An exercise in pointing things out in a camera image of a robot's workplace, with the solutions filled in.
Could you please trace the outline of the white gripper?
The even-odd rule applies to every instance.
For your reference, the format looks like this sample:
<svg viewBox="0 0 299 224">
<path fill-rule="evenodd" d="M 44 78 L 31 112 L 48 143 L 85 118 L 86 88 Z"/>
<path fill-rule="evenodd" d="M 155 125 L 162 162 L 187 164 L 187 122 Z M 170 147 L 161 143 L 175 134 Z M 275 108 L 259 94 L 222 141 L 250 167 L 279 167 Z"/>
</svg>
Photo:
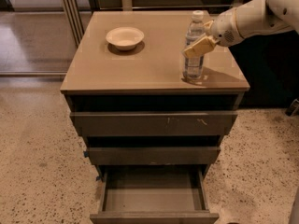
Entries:
<svg viewBox="0 0 299 224">
<path fill-rule="evenodd" d="M 244 40 L 237 28 L 236 8 L 222 12 L 214 21 L 206 22 L 204 30 L 206 34 L 198 38 L 185 36 L 186 45 L 182 54 L 186 58 L 201 57 L 217 45 L 231 47 Z"/>
</svg>

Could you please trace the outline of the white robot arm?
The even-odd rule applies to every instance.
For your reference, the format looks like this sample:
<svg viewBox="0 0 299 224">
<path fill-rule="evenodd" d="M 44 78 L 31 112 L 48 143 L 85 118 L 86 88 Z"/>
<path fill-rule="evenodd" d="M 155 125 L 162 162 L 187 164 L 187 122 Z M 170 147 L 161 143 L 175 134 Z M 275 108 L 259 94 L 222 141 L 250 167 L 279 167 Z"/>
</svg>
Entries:
<svg viewBox="0 0 299 224">
<path fill-rule="evenodd" d="M 251 0 L 207 22 L 205 32 L 183 54 L 203 56 L 216 46 L 231 47 L 255 35 L 299 32 L 299 0 Z"/>
</svg>

